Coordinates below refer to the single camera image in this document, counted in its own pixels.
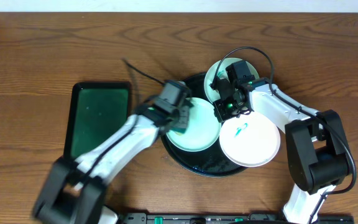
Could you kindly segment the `green yellow sponge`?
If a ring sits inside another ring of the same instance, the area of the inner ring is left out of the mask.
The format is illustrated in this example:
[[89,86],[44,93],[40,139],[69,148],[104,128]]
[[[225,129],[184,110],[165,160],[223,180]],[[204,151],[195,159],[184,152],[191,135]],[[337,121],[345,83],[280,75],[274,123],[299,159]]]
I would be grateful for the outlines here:
[[173,129],[173,131],[177,134],[177,135],[182,135],[186,132],[185,128],[175,128]]

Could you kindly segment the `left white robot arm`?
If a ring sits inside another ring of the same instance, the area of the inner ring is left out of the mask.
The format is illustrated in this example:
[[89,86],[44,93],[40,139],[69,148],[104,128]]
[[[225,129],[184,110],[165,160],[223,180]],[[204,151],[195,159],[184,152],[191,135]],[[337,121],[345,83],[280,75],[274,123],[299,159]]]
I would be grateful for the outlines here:
[[105,142],[74,161],[59,157],[35,201],[32,216],[42,223],[117,223],[118,215],[104,204],[108,185],[120,171],[156,139],[174,129],[185,131],[189,98],[173,103],[157,97]]

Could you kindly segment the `mint green plate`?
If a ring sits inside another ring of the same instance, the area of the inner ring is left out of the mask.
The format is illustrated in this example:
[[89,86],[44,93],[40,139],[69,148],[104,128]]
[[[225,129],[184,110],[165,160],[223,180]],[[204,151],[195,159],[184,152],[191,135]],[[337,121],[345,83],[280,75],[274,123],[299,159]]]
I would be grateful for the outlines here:
[[189,98],[188,127],[184,133],[169,131],[167,138],[177,148],[187,152],[198,152],[212,146],[219,137],[221,123],[214,115],[214,106],[202,98]]

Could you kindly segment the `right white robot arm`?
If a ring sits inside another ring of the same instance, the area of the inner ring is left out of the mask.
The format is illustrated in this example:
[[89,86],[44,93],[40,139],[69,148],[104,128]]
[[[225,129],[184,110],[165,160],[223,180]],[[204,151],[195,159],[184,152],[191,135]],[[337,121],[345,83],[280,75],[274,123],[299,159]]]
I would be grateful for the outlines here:
[[290,223],[314,223],[329,195],[355,185],[357,172],[340,116],[333,110],[308,108],[270,79],[214,77],[208,88],[218,121],[229,124],[253,115],[267,118],[285,134],[288,168],[295,183],[282,213]]

